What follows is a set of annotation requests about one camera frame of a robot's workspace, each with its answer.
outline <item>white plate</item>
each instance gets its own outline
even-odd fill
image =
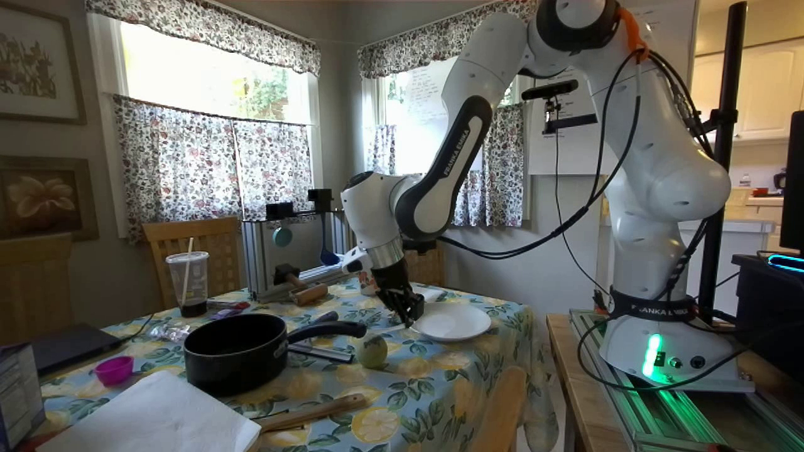
[[[464,342],[486,335],[492,320],[470,305],[427,305],[415,329],[437,342]]]

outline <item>cup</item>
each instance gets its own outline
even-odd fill
[[[114,358],[95,368],[102,388],[122,388],[133,378],[133,358]]]
[[[169,255],[165,256],[173,282],[173,295],[182,318],[202,318],[207,313],[208,285],[207,285],[207,251]]]

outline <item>floral tablecloth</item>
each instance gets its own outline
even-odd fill
[[[224,403],[252,421],[262,421],[342,394],[365,394],[369,399],[365,409],[312,423],[303,429],[264,434],[257,449],[464,449],[486,413],[497,372],[518,363],[531,374],[531,397],[522,409],[531,449],[548,449],[555,439],[555,421],[545,390],[553,360],[536,314],[522,305],[452,289],[445,289],[434,305],[473,305],[491,314],[492,328],[467,342],[434,342],[415,329],[399,329],[384,338],[386,364],[383,369],[288,354],[280,378]],[[357,279],[330,288],[330,299],[317,308],[252,305],[249,313],[282,318],[288,329],[308,324],[326,313],[336,313],[340,320],[365,323],[372,329],[398,323],[380,299],[362,293]],[[143,323],[115,324],[107,331],[122,338],[139,331]],[[208,320],[182,320],[175,310],[169,310],[154,314],[146,331],[175,324],[198,328],[203,323]],[[313,344],[357,354],[362,340],[326,338],[313,340]],[[165,369],[183,378],[183,354],[175,342],[141,335],[117,354],[133,358],[139,374]],[[48,421],[30,442],[58,434],[122,393],[106,390],[97,383],[92,369],[100,360],[43,379]]]

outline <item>curtain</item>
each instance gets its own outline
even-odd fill
[[[432,60],[455,58],[470,43],[473,31],[492,13],[511,13],[531,21],[536,19],[536,0],[491,4],[447,21],[408,31],[380,45],[362,49],[359,72],[365,79],[384,79],[429,65]]]
[[[125,239],[146,222],[264,218],[264,207],[307,198],[308,129],[237,121],[115,98]]]
[[[158,33],[320,77],[321,54],[303,39],[195,0],[86,0],[86,8]]]
[[[398,129],[389,124],[378,127],[374,143],[369,149],[369,169],[378,175],[398,175],[394,162],[398,162]]]
[[[522,105],[496,113],[496,124],[455,198],[452,227],[519,229],[526,222]]]

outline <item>picture frame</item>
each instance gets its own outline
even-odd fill
[[[97,239],[86,158],[0,158],[0,241],[46,234]]]
[[[82,124],[80,84],[65,19],[0,5],[0,118]]]

